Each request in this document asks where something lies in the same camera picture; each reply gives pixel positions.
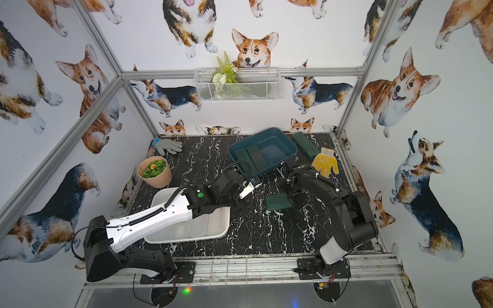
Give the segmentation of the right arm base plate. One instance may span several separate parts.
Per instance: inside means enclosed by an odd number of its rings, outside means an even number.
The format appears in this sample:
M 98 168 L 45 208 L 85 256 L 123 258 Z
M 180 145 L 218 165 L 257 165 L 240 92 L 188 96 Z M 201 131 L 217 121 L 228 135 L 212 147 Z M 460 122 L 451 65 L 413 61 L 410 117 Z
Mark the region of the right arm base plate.
M 334 278 L 351 278 L 347 259 L 341 259 L 334 264 L 326 264 L 321 257 L 297 259 L 297 267 L 293 270 L 300 280 L 315 280 Z

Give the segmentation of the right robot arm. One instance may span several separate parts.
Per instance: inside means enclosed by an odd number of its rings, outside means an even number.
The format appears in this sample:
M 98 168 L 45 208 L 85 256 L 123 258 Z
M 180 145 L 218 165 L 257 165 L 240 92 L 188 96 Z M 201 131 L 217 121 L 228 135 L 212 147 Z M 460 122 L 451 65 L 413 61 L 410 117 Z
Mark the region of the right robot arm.
M 296 209 L 308 204 L 308 196 L 318 198 L 328 209 L 332 226 L 329 241 L 318 249 L 318 259 L 332 266 L 362 244 L 378 236 L 368 198 L 360 191 L 336 186 L 313 166 L 281 163 L 285 181 L 282 190 Z

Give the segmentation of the dark green pencil case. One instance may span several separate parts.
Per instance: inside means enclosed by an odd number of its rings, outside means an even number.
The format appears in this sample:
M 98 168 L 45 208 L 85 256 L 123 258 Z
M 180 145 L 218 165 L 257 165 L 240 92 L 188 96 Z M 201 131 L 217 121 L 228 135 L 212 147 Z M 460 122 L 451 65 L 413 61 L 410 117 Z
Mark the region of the dark green pencil case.
M 269 165 L 259 146 L 257 144 L 253 144 L 247 146 L 246 150 L 258 173 L 264 173 L 269 168 Z

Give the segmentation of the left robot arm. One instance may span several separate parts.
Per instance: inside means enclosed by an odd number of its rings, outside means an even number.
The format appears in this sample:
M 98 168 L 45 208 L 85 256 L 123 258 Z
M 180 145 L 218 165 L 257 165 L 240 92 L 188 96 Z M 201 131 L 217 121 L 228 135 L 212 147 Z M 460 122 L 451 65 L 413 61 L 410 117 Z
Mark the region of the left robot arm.
M 99 282 L 119 272 L 140 273 L 151 283 L 172 281 L 178 270 L 170 253 L 135 248 L 133 243 L 177 223 L 239 205 L 253 190 L 251 181 L 229 170 L 214 180 L 181 186 L 166 202 L 139 213 L 92 219 L 83 241 L 87 282 Z

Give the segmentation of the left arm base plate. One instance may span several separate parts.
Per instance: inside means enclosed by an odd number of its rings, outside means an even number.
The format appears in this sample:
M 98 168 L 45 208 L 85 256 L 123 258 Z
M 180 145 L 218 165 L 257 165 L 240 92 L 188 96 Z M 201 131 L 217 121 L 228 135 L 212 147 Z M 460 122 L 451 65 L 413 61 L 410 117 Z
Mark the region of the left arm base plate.
M 192 283 L 196 270 L 195 262 L 178 262 L 156 277 L 141 276 L 140 284 L 188 284 Z

